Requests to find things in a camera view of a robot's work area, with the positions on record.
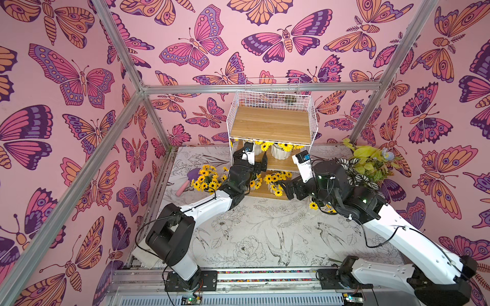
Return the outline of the green striped leafy plant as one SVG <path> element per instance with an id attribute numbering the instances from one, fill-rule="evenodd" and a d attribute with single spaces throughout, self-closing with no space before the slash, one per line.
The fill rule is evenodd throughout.
<path id="1" fill-rule="evenodd" d="M 343 140 L 343 145 L 352 151 L 350 158 L 339 158 L 336 163 L 347 174 L 352 186 L 363 186 L 378 191 L 393 172 L 389 169 L 396 156 L 388 149 L 379 149 L 370 145 L 357 146 L 349 138 Z"/>

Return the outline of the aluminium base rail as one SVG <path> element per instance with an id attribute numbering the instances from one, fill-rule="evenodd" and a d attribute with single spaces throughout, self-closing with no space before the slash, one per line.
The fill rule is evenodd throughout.
<path id="1" fill-rule="evenodd" d="M 380 285 L 344 289 L 320 267 L 204 269 L 185 291 L 165 269 L 119 270 L 102 305 L 419 305 L 416 297 Z"/>

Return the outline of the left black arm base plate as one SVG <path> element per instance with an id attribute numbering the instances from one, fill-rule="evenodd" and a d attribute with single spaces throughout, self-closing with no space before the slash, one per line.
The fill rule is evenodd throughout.
<path id="1" fill-rule="evenodd" d="M 216 291 L 217 285 L 217 270 L 198 269 L 189 280 L 184 280 L 176 272 L 169 272 L 165 279 L 166 292 Z"/>

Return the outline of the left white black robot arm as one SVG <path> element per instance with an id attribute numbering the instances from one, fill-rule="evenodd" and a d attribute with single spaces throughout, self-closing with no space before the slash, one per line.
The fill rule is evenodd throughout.
<path id="1" fill-rule="evenodd" d="M 190 205 L 166 205 L 153 222 L 145 243 L 185 283 L 200 279 L 201 270 L 188 254 L 194 231 L 202 223 L 227 212 L 242 202 L 251 191 L 254 175 L 267 170 L 268 157 L 255 161 L 253 145 L 246 144 L 233 153 L 233 165 L 220 187 L 208 187 L 211 195 Z"/>

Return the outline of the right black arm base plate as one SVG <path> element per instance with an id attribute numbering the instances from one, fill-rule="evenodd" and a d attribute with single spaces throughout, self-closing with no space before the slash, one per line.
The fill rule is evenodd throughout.
<path id="1" fill-rule="evenodd" d="M 371 289 L 371 284 L 362 284 L 354 276 L 351 270 L 331 266 L 316 271 L 316 279 L 322 289 Z"/>

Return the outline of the sunflower pot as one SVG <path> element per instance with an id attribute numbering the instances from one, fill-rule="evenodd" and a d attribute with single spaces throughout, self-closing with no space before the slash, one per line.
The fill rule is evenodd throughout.
<path id="1" fill-rule="evenodd" d="M 270 147 L 274 145 L 273 142 L 265 142 L 265 141 L 254 141 L 253 151 L 254 155 L 257 156 L 261 153 L 265 153 L 269 150 Z"/>
<path id="2" fill-rule="evenodd" d="M 216 167 L 205 164 L 199 169 L 198 177 L 191 181 L 191 186 L 194 190 L 213 194 L 228 179 L 228 171 L 227 167 L 217 170 Z"/>
<path id="3" fill-rule="evenodd" d="M 279 171 L 267 174 L 263 181 L 266 183 L 267 190 L 275 197 L 282 197 L 285 195 L 285 190 L 280 182 L 287 182 L 292 178 L 292 172 Z"/>
<path id="4" fill-rule="evenodd" d="M 303 149 L 303 145 L 294 145 L 287 143 L 274 143 L 271 147 L 271 154 L 273 158 L 278 160 L 286 160 L 291 157 L 294 150 Z"/>
<path id="5" fill-rule="evenodd" d="M 327 215 L 336 215 L 338 212 L 329 204 L 324 204 L 320 201 L 316 201 L 314 199 L 310 200 L 309 204 L 310 209 L 318 210 Z"/>
<path id="6" fill-rule="evenodd" d="M 255 191 L 262 186 L 263 178 L 261 174 L 253 174 L 250 181 L 250 190 Z"/>

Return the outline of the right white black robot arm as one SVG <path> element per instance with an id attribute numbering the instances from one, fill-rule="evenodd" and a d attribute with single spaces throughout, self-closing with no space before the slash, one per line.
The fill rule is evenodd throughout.
<path id="1" fill-rule="evenodd" d="M 408 265 L 388 265 L 347 256 L 334 280 L 345 289 L 380 285 L 415 296 L 424 305 L 464 305 L 471 300 L 477 262 L 456 255 L 427 238 L 373 190 L 348 181 L 346 168 L 335 160 L 312 165 L 302 152 L 293 158 L 300 176 L 284 183 L 288 199 L 312 197 L 330 205 L 347 221 L 370 230 L 405 255 Z"/>

